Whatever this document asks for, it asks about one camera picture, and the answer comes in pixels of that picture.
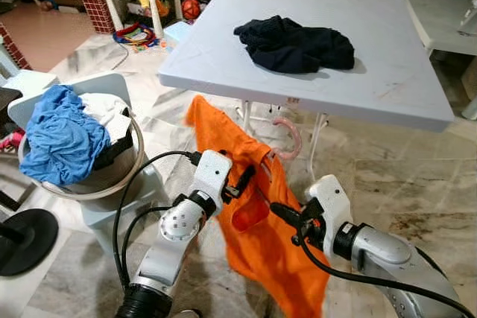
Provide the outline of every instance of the white cloth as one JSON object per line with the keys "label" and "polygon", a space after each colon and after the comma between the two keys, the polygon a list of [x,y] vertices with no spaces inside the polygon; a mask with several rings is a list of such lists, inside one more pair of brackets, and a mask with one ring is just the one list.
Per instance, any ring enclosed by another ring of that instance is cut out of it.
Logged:
{"label": "white cloth", "polygon": [[122,115],[127,104],[121,98],[106,93],[85,93],[80,98],[84,113],[91,115],[110,134],[111,145],[126,136],[131,119]]}

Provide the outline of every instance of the toy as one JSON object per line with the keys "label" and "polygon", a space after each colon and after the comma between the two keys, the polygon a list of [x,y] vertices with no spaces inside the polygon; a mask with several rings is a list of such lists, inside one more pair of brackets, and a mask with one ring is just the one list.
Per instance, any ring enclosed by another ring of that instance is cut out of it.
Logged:
{"label": "toy", "polygon": [[160,17],[164,17],[169,15],[169,11],[171,9],[168,1],[160,1],[156,0],[156,7],[157,11],[159,12]]}
{"label": "toy", "polygon": [[0,139],[0,153],[1,152],[16,152],[20,146],[25,131],[18,129],[15,132],[9,134],[3,139]]}
{"label": "toy", "polygon": [[156,38],[154,32],[143,24],[138,22],[113,33],[114,41],[119,44],[132,45],[136,50],[152,48],[159,44],[159,39]]}
{"label": "toy", "polygon": [[197,0],[184,0],[182,2],[182,13],[184,18],[196,19],[200,14],[200,5]]}

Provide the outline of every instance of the pink toy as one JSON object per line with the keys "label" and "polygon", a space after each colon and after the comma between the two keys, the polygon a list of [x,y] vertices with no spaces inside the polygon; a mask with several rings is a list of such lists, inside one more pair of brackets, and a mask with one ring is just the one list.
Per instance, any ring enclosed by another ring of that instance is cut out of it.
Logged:
{"label": "pink toy", "polygon": [[23,132],[23,130],[17,130],[5,138],[0,139],[0,151],[12,149],[17,150],[24,135],[25,132]]}

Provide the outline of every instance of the black cable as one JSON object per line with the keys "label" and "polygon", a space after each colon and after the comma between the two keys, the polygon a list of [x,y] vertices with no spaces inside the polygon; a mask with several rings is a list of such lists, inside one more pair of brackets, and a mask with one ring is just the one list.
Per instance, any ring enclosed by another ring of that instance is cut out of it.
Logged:
{"label": "black cable", "polygon": [[121,65],[124,61],[126,61],[126,59],[129,57],[129,50],[126,49],[126,47],[122,44],[120,44],[119,42],[117,42],[117,44],[119,46],[121,46],[125,51],[126,51],[126,54],[123,56],[123,58],[121,59],[121,61],[119,61],[118,63],[116,63],[112,68],[111,68],[111,71],[112,70],[116,70],[119,65]]}
{"label": "black cable", "polygon": [[141,214],[137,215],[133,221],[129,224],[129,227],[127,228],[126,234],[124,235],[124,241],[122,242],[122,250],[121,250],[121,262],[122,262],[122,272],[123,276],[127,277],[127,283],[129,284],[130,277],[129,277],[129,272],[127,271],[127,246],[129,245],[129,237],[131,236],[131,233],[133,232],[134,226],[137,224],[137,222],[144,217],[147,214],[150,214],[151,212],[161,212],[164,210],[169,210],[171,207],[170,206],[160,206],[157,208],[149,208],[142,212]]}
{"label": "black cable", "polygon": [[422,251],[419,247],[416,247],[416,250],[417,250],[417,253],[419,253],[419,255],[421,255],[426,261],[428,264],[430,264],[432,266],[433,269],[435,269],[436,271],[438,271],[442,276],[446,277],[446,274],[444,273],[444,271],[442,271],[442,269],[439,267],[438,264],[436,264],[436,262],[427,254],[425,253],[424,251]]}
{"label": "black cable", "polygon": [[305,243],[305,239],[303,238],[303,233],[301,229],[297,230],[298,241],[300,242],[300,246],[303,249],[306,257],[313,262],[319,269],[325,271],[326,273],[330,274],[331,276],[338,277],[339,279],[346,279],[348,281],[365,283],[365,284],[372,284],[375,286],[383,286],[394,288],[395,290],[405,290],[407,292],[416,293],[421,296],[433,299],[445,305],[449,305],[450,307],[460,311],[464,314],[467,318],[476,318],[467,308],[465,308],[461,303],[456,302],[453,299],[445,297],[439,293],[432,292],[431,290],[425,290],[424,288],[420,288],[417,286],[413,286],[412,284],[406,284],[396,281],[390,281],[388,279],[378,279],[376,277],[367,277],[361,275],[355,275],[353,273],[343,272],[339,270],[335,270],[334,268],[326,266],[323,262],[318,260],[315,255],[310,251],[308,246]]}
{"label": "black cable", "polygon": [[133,182],[134,178],[137,177],[139,173],[141,173],[144,168],[146,168],[149,164],[157,161],[158,159],[164,158],[165,156],[171,156],[171,155],[181,155],[181,156],[186,156],[187,158],[193,158],[194,154],[190,152],[186,152],[183,150],[173,150],[170,152],[165,152],[161,153],[154,158],[149,159],[147,162],[145,162],[137,171],[134,172],[133,176],[131,179],[129,179],[129,182],[127,182],[123,195],[121,197],[121,201],[119,202],[119,206],[116,209],[116,216],[114,217],[114,224],[113,224],[113,253],[114,253],[114,261],[116,263],[116,269],[119,274],[119,279],[121,280],[121,285],[125,289],[127,285],[129,284],[129,278],[124,276],[124,271],[122,269],[122,263],[121,263],[121,258],[119,257],[119,245],[118,245],[118,226],[119,226],[119,217],[121,216],[121,209],[124,204],[124,200],[126,199],[127,191],[129,190],[129,187],[131,187],[131,183]]}

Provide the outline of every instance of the white folding table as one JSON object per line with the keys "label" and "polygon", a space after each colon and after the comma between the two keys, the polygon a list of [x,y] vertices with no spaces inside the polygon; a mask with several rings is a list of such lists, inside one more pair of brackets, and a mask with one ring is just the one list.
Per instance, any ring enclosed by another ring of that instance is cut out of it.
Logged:
{"label": "white folding table", "polygon": [[[255,65],[233,29],[277,14],[340,31],[355,48],[354,69],[282,74]],[[321,114],[312,157],[325,113],[433,131],[454,120],[403,0],[212,0],[163,63],[159,79],[247,101],[245,128],[253,101]]]}
{"label": "white folding table", "polygon": [[[477,36],[458,32],[472,0],[405,0],[412,21],[427,53],[434,50],[477,56]],[[477,117],[477,96],[462,112],[465,118]]]}

